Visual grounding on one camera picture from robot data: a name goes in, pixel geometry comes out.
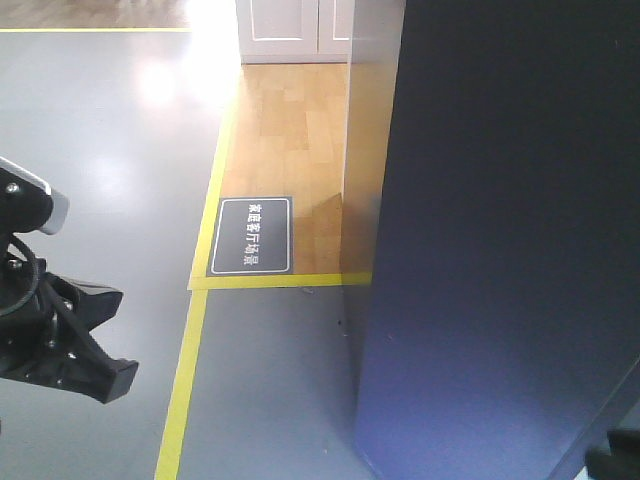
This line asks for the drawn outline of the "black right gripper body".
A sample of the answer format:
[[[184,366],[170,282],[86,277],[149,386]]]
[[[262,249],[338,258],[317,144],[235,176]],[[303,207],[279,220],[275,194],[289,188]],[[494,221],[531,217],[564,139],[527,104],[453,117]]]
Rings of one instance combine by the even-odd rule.
[[[613,429],[607,432],[609,450],[591,448],[585,466],[591,479],[639,480],[639,431]]]

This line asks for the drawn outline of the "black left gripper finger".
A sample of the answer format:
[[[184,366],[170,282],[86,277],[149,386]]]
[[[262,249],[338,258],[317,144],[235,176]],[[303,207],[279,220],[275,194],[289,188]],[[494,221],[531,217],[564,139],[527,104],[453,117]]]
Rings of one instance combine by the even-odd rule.
[[[51,311],[49,340],[89,340],[93,329],[116,315],[123,293],[106,285],[47,273],[45,298]]]
[[[91,331],[115,316],[120,301],[91,301],[74,309],[66,300],[52,304],[48,352],[55,359],[53,386],[107,404],[126,395],[139,363],[110,357]]]

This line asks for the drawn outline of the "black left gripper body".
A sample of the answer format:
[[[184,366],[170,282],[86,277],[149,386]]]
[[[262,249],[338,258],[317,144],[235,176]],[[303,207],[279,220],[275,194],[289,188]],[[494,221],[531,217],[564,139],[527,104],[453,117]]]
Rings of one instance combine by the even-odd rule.
[[[46,261],[18,234],[1,234],[1,377],[56,388],[55,359],[40,352],[51,318],[41,286]]]

